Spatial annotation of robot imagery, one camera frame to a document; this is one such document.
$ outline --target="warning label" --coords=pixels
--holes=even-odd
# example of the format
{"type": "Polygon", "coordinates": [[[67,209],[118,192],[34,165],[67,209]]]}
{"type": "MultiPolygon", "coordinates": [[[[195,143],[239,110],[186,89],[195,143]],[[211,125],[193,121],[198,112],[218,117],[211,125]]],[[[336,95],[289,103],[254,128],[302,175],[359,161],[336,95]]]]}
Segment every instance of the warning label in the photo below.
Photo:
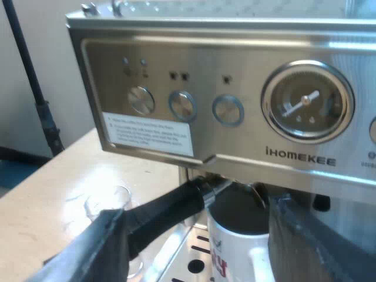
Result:
{"type": "Polygon", "coordinates": [[[193,157],[189,124],[103,112],[112,143],[193,157]]]}

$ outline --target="clear glass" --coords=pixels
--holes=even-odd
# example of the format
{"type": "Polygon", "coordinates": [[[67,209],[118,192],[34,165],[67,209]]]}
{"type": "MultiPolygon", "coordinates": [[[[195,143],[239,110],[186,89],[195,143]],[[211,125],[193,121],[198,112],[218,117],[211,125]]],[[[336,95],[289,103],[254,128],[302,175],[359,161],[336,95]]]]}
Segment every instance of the clear glass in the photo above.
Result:
{"type": "MultiPolygon", "coordinates": [[[[127,187],[111,186],[95,191],[85,201],[86,216],[93,222],[102,210],[125,209],[130,210],[138,204],[132,201],[132,194],[127,187]]],[[[137,276],[143,267],[140,256],[129,262],[128,278],[137,276]]]]}

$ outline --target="white wall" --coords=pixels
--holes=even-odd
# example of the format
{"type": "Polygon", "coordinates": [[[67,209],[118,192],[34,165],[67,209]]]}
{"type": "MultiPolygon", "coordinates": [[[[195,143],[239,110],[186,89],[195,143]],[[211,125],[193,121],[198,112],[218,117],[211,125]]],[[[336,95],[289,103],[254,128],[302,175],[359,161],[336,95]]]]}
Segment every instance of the white wall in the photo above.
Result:
{"type": "Polygon", "coordinates": [[[21,57],[0,5],[0,146],[51,156],[21,57]]]}
{"type": "Polygon", "coordinates": [[[85,88],[65,26],[82,0],[14,0],[23,35],[65,147],[94,127],[85,88]]]}

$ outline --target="metal drip tray grate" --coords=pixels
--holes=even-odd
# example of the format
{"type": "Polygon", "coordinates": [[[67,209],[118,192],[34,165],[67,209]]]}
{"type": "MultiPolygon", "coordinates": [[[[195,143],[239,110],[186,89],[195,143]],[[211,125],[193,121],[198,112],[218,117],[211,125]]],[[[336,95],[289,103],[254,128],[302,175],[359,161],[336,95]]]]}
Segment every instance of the metal drip tray grate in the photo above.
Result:
{"type": "Polygon", "coordinates": [[[145,272],[142,281],[213,281],[209,232],[178,225],[145,272]]]}

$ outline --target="wooden table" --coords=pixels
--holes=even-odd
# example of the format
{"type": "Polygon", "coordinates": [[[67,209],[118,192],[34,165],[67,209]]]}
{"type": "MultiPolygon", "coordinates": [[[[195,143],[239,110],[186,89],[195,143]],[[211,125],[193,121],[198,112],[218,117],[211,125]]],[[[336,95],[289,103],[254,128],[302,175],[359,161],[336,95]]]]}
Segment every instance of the wooden table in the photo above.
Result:
{"type": "MultiPolygon", "coordinates": [[[[81,233],[98,189],[125,186],[142,204],[178,184],[177,166],[103,152],[93,129],[0,199],[0,281],[26,279],[81,233]]],[[[146,266],[167,236],[142,253],[146,266]]]]}

